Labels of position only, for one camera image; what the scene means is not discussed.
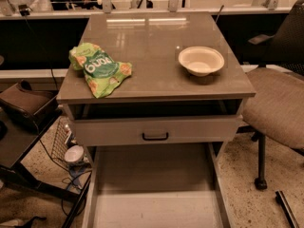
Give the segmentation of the grey drawer cabinet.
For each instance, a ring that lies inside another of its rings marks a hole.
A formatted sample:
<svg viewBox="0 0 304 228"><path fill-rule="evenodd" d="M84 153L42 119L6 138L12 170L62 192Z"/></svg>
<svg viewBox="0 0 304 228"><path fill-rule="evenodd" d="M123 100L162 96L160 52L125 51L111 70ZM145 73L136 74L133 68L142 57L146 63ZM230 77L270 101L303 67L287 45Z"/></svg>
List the grey drawer cabinet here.
<svg viewBox="0 0 304 228"><path fill-rule="evenodd" d="M130 63L132 75L111 95L95 98L83 75L70 70L58 100L70 123L165 117L240 116L255 91L211 15L204 12L95 14L85 41L113 59ZM208 47L224 58L222 69L207 76L190 74L179 54Z"/></svg>

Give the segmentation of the green chip bag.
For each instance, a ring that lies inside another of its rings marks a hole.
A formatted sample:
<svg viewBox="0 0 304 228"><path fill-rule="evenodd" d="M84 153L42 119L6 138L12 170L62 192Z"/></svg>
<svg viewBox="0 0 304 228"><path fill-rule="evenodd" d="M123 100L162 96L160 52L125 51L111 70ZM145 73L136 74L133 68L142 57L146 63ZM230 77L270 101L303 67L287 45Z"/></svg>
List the green chip bag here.
<svg viewBox="0 0 304 228"><path fill-rule="evenodd" d="M126 78L132 75L132 65L114 61L101 47L82 43L74 47L68 59L75 70L85 75L95 98L110 95Z"/></svg>

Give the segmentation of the open middle drawer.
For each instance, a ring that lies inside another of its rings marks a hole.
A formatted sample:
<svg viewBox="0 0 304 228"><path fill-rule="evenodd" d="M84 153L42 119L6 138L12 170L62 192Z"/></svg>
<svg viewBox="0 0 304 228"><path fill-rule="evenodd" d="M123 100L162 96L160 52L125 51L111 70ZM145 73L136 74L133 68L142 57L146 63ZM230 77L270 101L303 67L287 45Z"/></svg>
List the open middle drawer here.
<svg viewBox="0 0 304 228"><path fill-rule="evenodd" d="M236 228L208 143L99 147L82 228Z"/></svg>

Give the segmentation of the brown bag on desk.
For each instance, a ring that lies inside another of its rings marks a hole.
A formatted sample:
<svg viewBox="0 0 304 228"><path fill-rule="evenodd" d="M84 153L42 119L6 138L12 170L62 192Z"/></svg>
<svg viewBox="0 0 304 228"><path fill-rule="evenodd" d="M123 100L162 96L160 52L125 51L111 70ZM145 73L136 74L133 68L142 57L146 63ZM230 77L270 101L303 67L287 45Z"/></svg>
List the brown bag on desk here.
<svg viewBox="0 0 304 228"><path fill-rule="evenodd" d="M22 80L0 93L0 106L13 121L38 132L58 104L55 93L33 90L28 81Z"/></svg>

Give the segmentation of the white paper bowl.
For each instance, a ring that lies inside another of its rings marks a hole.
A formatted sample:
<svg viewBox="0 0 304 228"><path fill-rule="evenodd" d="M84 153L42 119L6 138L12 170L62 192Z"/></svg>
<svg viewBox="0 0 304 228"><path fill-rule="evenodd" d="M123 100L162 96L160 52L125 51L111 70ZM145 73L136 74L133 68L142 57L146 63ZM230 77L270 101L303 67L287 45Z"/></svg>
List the white paper bowl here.
<svg viewBox="0 0 304 228"><path fill-rule="evenodd" d="M210 47L188 47L180 52L179 63L192 75L203 77L223 68L225 60Z"/></svg>

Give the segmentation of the white cup on floor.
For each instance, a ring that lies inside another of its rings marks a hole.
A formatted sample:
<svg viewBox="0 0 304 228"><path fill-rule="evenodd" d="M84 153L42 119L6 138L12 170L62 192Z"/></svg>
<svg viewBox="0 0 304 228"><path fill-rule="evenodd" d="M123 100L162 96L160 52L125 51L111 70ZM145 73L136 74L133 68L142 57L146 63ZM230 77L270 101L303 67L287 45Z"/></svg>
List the white cup on floor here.
<svg viewBox="0 0 304 228"><path fill-rule="evenodd" d="M84 159L85 151L80 145L71 146L65 153L65 161L68 164L78 164Z"/></svg>

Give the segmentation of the brown office chair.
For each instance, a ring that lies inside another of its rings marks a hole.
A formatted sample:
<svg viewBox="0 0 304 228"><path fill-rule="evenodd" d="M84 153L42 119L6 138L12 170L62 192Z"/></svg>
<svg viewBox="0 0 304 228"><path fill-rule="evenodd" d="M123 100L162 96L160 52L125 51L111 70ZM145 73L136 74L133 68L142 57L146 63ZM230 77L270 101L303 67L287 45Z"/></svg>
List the brown office chair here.
<svg viewBox="0 0 304 228"><path fill-rule="evenodd" d="M304 63L304 0L296 0L275 36L271 39L258 67L247 76L256 90L242 113L243 120L255 132L258 142L256 188L267 188L265 180L265 139L270 138L294 149L304 148L304 81L267 68Z"/></svg>

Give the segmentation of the dark side desk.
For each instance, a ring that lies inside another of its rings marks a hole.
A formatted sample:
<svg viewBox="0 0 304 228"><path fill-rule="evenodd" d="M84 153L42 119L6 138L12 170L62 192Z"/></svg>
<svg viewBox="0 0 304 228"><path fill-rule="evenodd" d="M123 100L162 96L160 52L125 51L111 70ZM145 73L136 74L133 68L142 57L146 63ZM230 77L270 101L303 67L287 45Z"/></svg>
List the dark side desk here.
<svg viewBox="0 0 304 228"><path fill-rule="evenodd" d="M51 113L42 123L39 131L27 131L24 127L14 123L6 113L0 113L1 125L6 129L0 140L0 177L9 183L71 202L73 206L61 227L70 228L86 198L91 175L88 175L82 191L76 194L37 180L21 163L22 159L44 136L61 113L60 109Z"/></svg>

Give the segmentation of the black bar on floor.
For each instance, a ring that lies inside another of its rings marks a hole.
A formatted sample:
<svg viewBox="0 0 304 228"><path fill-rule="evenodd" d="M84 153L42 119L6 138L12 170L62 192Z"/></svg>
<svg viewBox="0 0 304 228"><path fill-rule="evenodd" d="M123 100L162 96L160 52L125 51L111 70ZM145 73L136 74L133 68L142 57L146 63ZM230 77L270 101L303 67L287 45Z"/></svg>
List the black bar on floor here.
<svg viewBox="0 0 304 228"><path fill-rule="evenodd" d="M275 200L281 206L286 219L288 220L291 228L299 228L298 222L295 219L294 213L282 191L275 192Z"/></svg>

